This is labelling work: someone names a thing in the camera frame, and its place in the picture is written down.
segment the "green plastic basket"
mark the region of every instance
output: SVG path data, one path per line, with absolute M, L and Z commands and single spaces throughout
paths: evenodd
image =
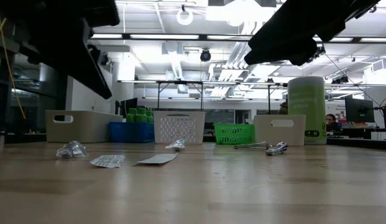
M 253 124 L 215 124 L 216 144 L 249 144 L 255 142 Z

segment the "white basket with handle holes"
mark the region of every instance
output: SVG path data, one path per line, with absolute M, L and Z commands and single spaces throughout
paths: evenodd
M 186 143 L 202 144 L 205 112 L 154 111 L 155 143 L 172 143 L 184 139 Z

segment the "crumpled plastic wrapper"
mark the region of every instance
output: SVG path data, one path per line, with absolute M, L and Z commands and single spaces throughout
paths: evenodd
M 60 158 L 81 158 L 88 157 L 86 147 L 78 141 L 72 141 L 65 144 L 63 147 L 57 150 L 56 156 Z
M 186 143 L 186 141 L 184 139 L 179 139 L 179 140 L 176 140 L 174 143 L 168 145 L 165 148 L 166 149 L 173 149 L 176 152 L 178 152 L 178 151 L 182 151 L 182 150 L 186 149 L 185 143 Z

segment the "metal tool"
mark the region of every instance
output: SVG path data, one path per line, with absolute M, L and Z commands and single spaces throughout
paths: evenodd
M 253 149 L 264 151 L 268 156 L 274 156 L 277 154 L 283 154 L 288 149 L 288 144 L 280 142 L 276 146 L 272 146 L 267 142 L 253 143 L 253 144 L 240 144 L 234 146 L 234 149 Z
M 285 142 L 280 142 L 276 146 L 271 146 L 270 148 L 266 149 L 266 155 L 268 156 L 274 156 L 277 154 L 283 154 L 288 149 L 288 144 Z

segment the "computer monitor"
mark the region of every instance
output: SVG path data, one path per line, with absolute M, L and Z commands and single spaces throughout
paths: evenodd
M 344 99 L 346 121 L 374 123 L 374 104 L 371 100 Z
M 129 113 L 129 108 L 137 108 L 137 98 L 124 101 L 116 101 L 116 114 L 118 114 L 118 109 L 120 109 L 120 115 L 126 118 L 126 114 Z

